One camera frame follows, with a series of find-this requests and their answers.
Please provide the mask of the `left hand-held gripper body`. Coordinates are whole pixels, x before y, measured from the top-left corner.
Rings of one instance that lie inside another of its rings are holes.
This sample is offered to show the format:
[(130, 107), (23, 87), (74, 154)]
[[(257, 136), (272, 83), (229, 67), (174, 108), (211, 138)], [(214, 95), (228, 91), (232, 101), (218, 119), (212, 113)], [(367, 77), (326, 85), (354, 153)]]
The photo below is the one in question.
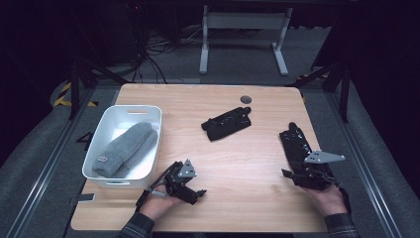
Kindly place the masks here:
[(183, 167), (180, 171), (172, 172), (169, 166), (164, 170), (157, 179), (144, 190), (144, 197), (154, 193), (154, 189), (159, 185), (164, 185), (166, 194), (176, 197), (189, 204), (195, 204), (199, 197), (197, 191), (189, 188), (187, 184), (197, 177), (195, 168), (189, 159), (183, 162)]

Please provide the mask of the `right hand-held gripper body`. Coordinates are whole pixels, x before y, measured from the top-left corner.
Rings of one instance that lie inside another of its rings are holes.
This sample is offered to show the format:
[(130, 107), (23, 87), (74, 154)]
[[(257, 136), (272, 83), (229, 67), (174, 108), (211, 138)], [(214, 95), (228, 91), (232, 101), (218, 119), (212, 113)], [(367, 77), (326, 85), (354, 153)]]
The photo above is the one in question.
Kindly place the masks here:
[(290, 168), (295, 174), (295, 185), (324, 190), (332, 185), (331, 180), (337, 179), (329, 167), (330, 163), (341, 162), (346, 157), (323, 151), (297, 153), (291, 157)]

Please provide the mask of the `black glove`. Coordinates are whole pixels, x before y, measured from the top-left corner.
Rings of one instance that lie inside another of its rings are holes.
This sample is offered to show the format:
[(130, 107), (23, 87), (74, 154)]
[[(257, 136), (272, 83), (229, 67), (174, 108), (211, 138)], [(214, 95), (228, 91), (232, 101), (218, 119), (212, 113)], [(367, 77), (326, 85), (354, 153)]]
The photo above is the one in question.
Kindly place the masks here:
[(289, 124), (286, 131), (283, 131), (279, 134), (279, 139), (289, 164), (289, 168), (283, 170), (292, 171), (290, 168), (290, 160), (293, 155), (297, 153), (303, 154), (313, 152), (305, 138), (304, 133), (294, 122)]

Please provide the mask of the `grey knit glove with label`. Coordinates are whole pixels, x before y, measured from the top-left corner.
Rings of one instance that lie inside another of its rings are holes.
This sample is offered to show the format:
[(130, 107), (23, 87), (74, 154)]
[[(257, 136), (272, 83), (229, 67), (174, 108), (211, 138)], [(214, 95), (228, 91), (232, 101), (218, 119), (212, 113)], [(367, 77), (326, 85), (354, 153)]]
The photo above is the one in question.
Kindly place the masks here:
[(110, 178), (141, 148), (154, 129), (149, 122), (140, 122), (111, 141), (94, 160), (92, 170)]

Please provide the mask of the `black device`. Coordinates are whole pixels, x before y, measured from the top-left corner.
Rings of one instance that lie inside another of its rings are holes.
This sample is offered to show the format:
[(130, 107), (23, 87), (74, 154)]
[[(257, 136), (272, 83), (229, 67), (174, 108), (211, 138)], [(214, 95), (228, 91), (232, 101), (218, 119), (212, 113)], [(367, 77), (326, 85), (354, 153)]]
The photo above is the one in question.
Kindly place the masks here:
[(250, 107), (237, 107), (201, 124), (208, 139), (213, 142), (221, 140), (252, 125)]

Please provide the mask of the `white plastic basket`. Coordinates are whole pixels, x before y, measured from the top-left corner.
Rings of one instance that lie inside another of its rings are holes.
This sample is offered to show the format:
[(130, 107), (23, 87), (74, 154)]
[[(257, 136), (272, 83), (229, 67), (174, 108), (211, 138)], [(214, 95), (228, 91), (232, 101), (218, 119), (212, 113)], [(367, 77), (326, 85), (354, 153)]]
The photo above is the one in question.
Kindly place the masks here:
[[(158, 132), (156, 156), (151, 173), (142, 179), (105, 178), (92, 170), (94, 160), (105, 147), (130, 127), (149, 122)], [(156, 175), (160, 143), (161, 110), (153, 105), (114, 105), (105, 110), (93, 135), (82, 167), (83, 175), (104, 188), (146, 188)]]

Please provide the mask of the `person's right hand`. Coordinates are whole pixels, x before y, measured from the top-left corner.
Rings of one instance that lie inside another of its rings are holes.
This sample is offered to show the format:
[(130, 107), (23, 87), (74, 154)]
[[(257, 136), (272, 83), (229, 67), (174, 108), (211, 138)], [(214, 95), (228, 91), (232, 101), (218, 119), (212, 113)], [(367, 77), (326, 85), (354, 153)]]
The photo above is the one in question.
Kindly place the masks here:
[(304, 188), (304, 191), (323, 217), (348, 212), (342, 193), (333, 185), (324, 190)]

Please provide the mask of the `person's left hand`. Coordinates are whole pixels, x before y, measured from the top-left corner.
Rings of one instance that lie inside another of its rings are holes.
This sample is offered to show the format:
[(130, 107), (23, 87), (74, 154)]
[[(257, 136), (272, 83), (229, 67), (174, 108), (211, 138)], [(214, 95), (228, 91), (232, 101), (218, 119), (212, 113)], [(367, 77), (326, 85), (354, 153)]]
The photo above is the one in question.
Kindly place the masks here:
[(145, 203), (140, 208), (140, 213), (153, 221), (157, 221), (173, 207), (181, 203), (180, 199), (166, 194), (164, 185), (159, 185), (154, 189), (154, 193), (148, 195)]

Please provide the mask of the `black metal stand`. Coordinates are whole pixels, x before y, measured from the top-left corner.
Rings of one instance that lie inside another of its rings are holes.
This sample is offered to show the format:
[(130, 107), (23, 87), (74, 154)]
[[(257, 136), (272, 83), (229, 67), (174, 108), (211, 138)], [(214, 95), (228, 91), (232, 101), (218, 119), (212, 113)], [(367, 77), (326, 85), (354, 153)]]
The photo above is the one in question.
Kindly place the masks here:
[(78, 111), (81, 108), (81, 99), (79, 95), (79, 82), (82, 82), (85, 88), (94, 89), (97, 85), (96, 77), (93, 75), (92, 69), (97, 70), (106, 77), (113, 81), (123, 85), (128, 83), (128, 80), (117, 75), (111, 70), (107, 69), (94, 61), (87, 58), (77, 58), (72, 62), (70, 67), (70, 90), (71, 90), (71, 110), (69, 119), (72, 120), (76, 117)]
[(285, 84), (285, 87), (299, 88), (309, 82), (320, 78), (326, 74), (327, 77), (322, 84), (322, 90), (324, 92), (334, 92), (338, 85), (341, 85), (341, 94), (339, 102), (339, 113), (342, 120), (348, 122), (348, 99), (350, 92), (350, 69), (344, 63), (333, 63), (328, 66), (324, 66), (309, 75), (301, 75), (295, 82)]

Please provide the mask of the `yellow black floor tape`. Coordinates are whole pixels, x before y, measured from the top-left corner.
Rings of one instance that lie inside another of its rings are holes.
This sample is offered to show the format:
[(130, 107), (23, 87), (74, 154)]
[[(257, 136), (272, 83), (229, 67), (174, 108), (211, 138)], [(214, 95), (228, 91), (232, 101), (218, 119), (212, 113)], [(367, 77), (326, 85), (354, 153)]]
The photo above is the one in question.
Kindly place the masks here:
[(60, 93), (58, 94), (56, 100), (54, 101), (54, 103), (52, 104), (53, 106), (71, 106), (72, 102), (70, 100), (66, 100), (65, 96), (66, 94), (69, 92), (69, 90), (71, 89), (71, 83), (70, 82), (66, 82), (63, 87), (61, 88)]

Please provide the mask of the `aluminium floor rail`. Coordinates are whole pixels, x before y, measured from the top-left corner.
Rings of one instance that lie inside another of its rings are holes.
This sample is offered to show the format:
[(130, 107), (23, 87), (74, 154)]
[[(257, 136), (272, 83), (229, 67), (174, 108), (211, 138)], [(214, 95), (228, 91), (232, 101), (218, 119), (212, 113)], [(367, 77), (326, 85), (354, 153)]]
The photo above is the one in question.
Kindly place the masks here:
[(22, 205), (13, 224), (9, 228), (5, 238), (21, 238), (30, 219), (32, 218), (38, 204), (40, 203), (52, 177), (55, 169), (62, 159), (65, 146), (68, 144), (72, 130), (75, 128), (83, 111), (87, 107), (94, 94), (93, 89), (85, 89), (80, 96), (77, 96), (72, 102), (79, 100), (78, 108), (72, 113), (72, 117), (65, 121), (64, 128), (59, 138), (54, 144), (53, 150), (46, 161), (40, 175), (37, 177), (31, 187), (31, 191)]
[(376, 215), (380, 221), (380, 224), (385, 232), (386, 238), (402, 238), (401, 232), (389, 210), (389, 207), (383, 197), (383, 193), (378, 187), (369, 167), (365, 160), (365, 157), (359, 147), (356, 138), (351, 130), (348, 123), (344, 122), (340, 114), (339, 102), (333, 93), (325, 94), (326, 100), (332, 111), (338, 124), (350, 146), (352, 152), (353, 161), (357, 168), (357, 171), (361, 177), (364, 187), (367, 191), (370, 203), (372, 204)]

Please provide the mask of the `white metal desk frame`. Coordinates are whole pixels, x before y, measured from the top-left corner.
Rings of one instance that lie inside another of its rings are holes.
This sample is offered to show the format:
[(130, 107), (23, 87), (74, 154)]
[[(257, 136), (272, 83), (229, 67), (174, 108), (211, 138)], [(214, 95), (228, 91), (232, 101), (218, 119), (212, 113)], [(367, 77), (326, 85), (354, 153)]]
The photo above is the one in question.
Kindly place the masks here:
[(210, 29), (237, 30), (278, 30), (278, 40), (271, 44), (277, 67), (283, 76), (288, 75), (288, 69), (282, 55), (282, 45), (291, 20), (293, 9), (287, 8), (282, 13), (240, 13), (214, 12), (208, 5), (203, 6), (202, 16), (202, 48), (199, 73), (206, 74), (209, 60), (208, 32)]

